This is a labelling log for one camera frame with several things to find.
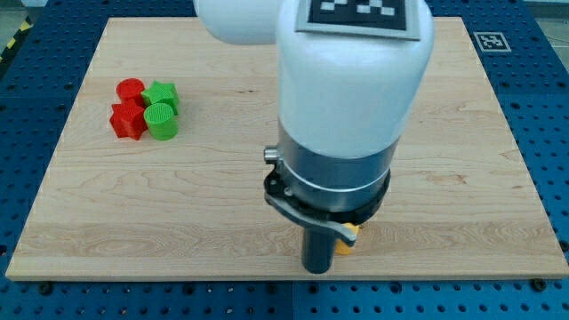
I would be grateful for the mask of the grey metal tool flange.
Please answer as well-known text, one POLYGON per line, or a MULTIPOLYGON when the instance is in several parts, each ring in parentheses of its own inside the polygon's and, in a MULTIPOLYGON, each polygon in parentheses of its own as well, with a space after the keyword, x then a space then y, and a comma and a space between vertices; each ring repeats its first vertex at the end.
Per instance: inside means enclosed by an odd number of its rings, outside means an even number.
POLYGON ((348 246, 357 234, 346 225, 369 220, 381 206, 390 183, 393 142, 368 156, 323 155, 278 126, 278 143, 264 150, 273 170, 264 180, 265 200, 293 223, 331 228, 348 246))

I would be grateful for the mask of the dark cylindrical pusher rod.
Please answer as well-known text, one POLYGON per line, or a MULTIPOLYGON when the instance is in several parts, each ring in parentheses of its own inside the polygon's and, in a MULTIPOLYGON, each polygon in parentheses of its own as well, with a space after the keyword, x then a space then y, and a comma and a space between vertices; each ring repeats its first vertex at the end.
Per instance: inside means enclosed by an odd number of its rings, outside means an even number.
POLYGON ((312 274, 323 274, 333 263, 337 236, 331 228, 310 227, 303 231, 301 262, 312 274))

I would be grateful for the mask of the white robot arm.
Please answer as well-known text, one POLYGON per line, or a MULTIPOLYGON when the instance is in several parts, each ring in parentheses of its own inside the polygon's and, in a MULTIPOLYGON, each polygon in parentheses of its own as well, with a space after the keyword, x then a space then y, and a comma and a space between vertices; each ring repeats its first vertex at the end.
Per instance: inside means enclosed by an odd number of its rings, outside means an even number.
POLYGON ((227 44, 277 48, 278 141, 266 201, 304 229, 302 263, 332 264, 336 243, 381 205, 390 164, 434 44, 420 0, 196 0, 197 17, 227 44))

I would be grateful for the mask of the fiducial marker on arm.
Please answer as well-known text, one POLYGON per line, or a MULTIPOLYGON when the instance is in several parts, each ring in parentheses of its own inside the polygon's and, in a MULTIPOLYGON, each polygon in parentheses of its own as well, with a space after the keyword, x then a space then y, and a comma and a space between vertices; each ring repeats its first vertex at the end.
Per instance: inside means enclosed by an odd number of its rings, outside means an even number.
POLYGON ((295 31, 419 41, 418 10, 412 0, 300 0, 295 31))

